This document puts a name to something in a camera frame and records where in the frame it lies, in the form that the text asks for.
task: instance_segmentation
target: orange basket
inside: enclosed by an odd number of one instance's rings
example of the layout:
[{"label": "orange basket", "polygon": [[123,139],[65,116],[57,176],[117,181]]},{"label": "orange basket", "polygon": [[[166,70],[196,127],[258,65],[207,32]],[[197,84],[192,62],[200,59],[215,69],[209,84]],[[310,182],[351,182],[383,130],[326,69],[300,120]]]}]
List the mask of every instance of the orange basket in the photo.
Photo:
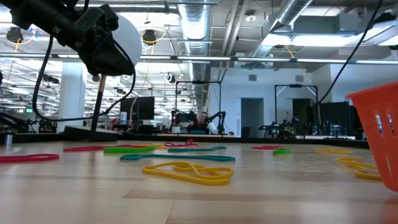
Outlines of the orange basket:
[{"label": "orange basket", "polygon": [[358,111],[384,185],[398,192],[398,82],[346,97]]}]

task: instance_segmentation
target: teal rubber band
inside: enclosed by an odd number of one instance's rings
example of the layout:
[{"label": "teal rubber band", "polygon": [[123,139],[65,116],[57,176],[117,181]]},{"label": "teal rubber band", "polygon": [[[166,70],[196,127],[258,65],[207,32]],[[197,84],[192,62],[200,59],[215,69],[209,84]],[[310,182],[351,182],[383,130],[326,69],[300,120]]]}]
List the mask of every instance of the teal rubber band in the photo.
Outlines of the teal rubber band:
[{"label": "teal rubber band", "polygon": [[144,152],[152,152],[155,150],[155,146],[149,147],[107,147],[104,149],[104,153],[144,153]]},{"label": "teal rubber band", "polygon": [[174,158],[174,159],[204,159],[217,162],[235,161],[232,156],[179,156],[179,155],[163,155],[163,154],[133,154],[123,155],[120,157],[121,161],[137,161],[139,159],[155,157],[155,158]]},{"label": "teal rubber band", "polygon": [[170,148],[168,152],[208,152],[208,151],[215,151],[220,149],[226,149],[225,146],[216,146],[207,149],[197,149],[197,148]]},{"label": "teal rubber band", "polygon": [[292,151],[290,149],[277,149],[277,150],[273,150],[273,155],[289,155],[290,153],[292,153]]}]

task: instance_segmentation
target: wooden floor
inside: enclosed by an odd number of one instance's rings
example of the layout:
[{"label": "wooden floor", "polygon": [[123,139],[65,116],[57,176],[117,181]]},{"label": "wooden floor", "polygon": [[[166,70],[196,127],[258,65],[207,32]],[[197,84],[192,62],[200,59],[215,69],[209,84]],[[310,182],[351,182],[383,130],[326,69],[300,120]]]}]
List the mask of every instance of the wooden floor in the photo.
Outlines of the wooden floor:
[{"label": "wooden floor", "polygon": [[[356,179],[350,168],[335,162],[336,156],[314,152],[325,146],[284,145],[293,154],[274,157],[271,151],[251,149],[252,144],[224,144],[226,151],[209,154],[234,156],[236,162],[189,161],[234,169],[229,185],[204,186],[141,172],[145,165],[170,159],[120,162],[119,156],[102,152],[62,152],[87,145],[0,149],[10,155],[61,154],[55,162],[0,165],[0,223],[398,223],[398,194],[380,182]],[[374,163],[369,150],[353,155]]]}]

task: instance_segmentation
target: red rubber band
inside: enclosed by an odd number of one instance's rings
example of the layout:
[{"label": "red rubber band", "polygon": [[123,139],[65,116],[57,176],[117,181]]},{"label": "red rubber band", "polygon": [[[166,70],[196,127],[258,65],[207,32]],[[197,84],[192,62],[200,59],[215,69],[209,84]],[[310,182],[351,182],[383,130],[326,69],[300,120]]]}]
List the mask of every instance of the red rubber band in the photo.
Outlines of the red rubber band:
[{"label": "red rubber band", "polygon": [[88,152],[88,151],[98,151],[103,150],[104,146],[84,146],[84,147],[73,147],[63,149],[64,152]]},{"label": "red rubber band", "polygon": [[185,144],[173,144],[171,142],[166,142],[164,144],[166,147],[190,147],[190,146],[198,146],[197,144],[193,143],[192,139],[189,139],[185,142]]},{"label": "red rubber band", "polygon": [[25,156],[0,156],[0,163],[8,162],[39,162],[51,161],[60,158],[58,154],[32,154]]},{"label": "red rubber band", "polygon": [[280,149],[282,146],[256,146],[253,149],[263,149],[263,150],[275,150]]},{"label": "red rubber band", "polygon": [[118,145],[118,146],[83,146],[63,149],[64,152],[90,152],[103,150],[106,147],[147,147],[147,146],[136,146],[130,144]]}]

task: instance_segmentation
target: door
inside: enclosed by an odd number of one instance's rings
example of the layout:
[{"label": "door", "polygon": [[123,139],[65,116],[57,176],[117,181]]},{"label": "door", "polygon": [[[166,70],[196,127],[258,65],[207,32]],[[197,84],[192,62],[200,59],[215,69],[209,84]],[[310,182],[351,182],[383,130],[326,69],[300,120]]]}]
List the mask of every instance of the door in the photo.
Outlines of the door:
[{"label": "door", "polygon": [[264,99],[242,98],[241,128],[242,138],[262,138],[259,128],[264,124]]}]

